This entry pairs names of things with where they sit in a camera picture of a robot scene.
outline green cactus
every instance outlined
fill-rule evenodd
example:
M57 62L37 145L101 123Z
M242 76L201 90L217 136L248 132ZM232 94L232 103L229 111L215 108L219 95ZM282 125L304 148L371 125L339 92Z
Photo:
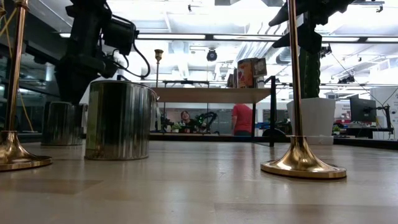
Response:
M303 48L300 48L300 56L298 61L300 64L300 89L301 98L317 98L319 97L320 80L320 52L310 54Z

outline brass stanchion base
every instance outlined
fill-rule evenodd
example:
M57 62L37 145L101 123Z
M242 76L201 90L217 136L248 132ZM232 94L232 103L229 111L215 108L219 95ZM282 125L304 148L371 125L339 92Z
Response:
M319 160L303 136L292 137L286 154L276 161L261 164L261 170L276 175L308 179L339 179L347 176L345 168L331 166Z
M30 169L50 165L49 156L36 156L27 152L19 143L16 131L0 133L0 171Z

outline person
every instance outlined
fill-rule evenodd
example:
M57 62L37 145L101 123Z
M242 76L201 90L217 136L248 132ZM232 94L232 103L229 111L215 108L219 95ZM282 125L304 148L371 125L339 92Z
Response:
M196 131L197 122L191 119L188 111L181 112L182 128L180 133L194 133Z
M251 136L252 109L236 104L232 110L232 125L235 136Z

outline brass stanchion pole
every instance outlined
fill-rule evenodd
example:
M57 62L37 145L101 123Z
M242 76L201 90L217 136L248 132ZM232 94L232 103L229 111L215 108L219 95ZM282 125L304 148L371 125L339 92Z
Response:
M156 58L156 88L157 88L157 82L159 81L159 62L162 60L162 54L163 50L156 49L155 50L155 58Z
M9 80L5 131L0 133L0 171L26 169L49 165L49 156L35 156L27 152L19 143L14 129L16 117L17 91L19 87L19 70L21 68L22 42L24 40L27 0L16 0L17 23L14 46L11 57L11 74Z
M311 151L302 131L300 70L297 44L297 21L295 0L288 0L290 46L292 49L292 72L294 93L295 136L290 140L286 154L276 160L261 164L261 170L277 175L311 179L337 179L346 177L346 169L328 165L319 160Z

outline white planter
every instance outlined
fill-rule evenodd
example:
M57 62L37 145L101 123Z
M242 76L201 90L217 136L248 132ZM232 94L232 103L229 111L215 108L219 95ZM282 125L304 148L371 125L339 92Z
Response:
M294 102L287 104L287 111L295 134ZM332 145L333 123L335 121L336 101L326 98L301 100L303 134L310 145Z

